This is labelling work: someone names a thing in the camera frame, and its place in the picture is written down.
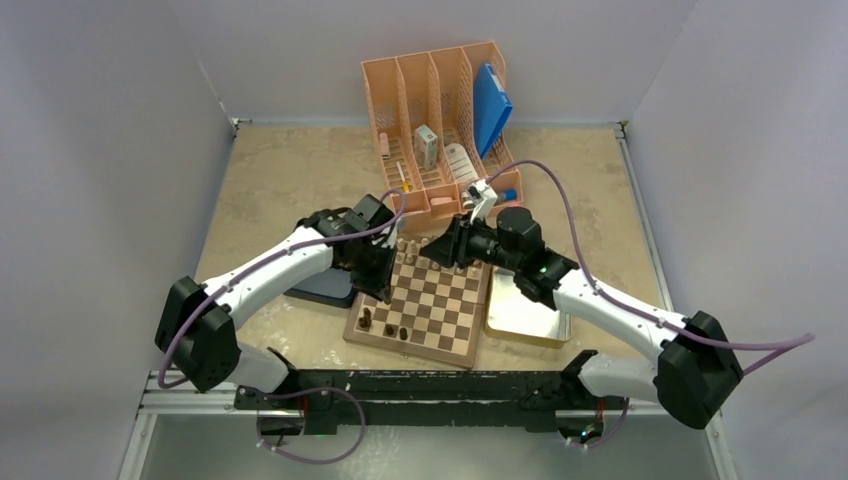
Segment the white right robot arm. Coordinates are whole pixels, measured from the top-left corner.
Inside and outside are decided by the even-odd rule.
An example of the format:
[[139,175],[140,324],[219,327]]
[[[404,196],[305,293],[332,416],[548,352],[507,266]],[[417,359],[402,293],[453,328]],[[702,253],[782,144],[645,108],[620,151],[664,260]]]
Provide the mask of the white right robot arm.
[[495,226],[456,215],[420,253],[445,268],[485,263],[508,270],[529,300],[586,320],[643,356],[635,361],[590,355],[561,381],[563,397],[573,406],[601,396],[629,397],[655,402],[683,425],[703,429],[744,377],[715,317],[656,309],[620,291],[605,299],[601,282],[587,279],[577,262],[545,244],[526,208],[501,211]]

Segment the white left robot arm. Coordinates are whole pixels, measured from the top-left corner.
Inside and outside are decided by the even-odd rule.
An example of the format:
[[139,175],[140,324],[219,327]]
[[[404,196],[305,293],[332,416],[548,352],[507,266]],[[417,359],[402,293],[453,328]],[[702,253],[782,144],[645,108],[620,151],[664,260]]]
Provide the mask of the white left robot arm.
[[279,353],[240,343],[238,331],[272,300],[331,269],[348,272],[358,292],[391,302],[401,215],[367,194],[352,208],[301,219],[278,245],[228,273],[177,280],[154,338],[164,354],[160,388],[178,386],[165,378],[175,367],[200,392],[230,382],[259,391],[272,408],[292,405],[298,395],[294,367]]

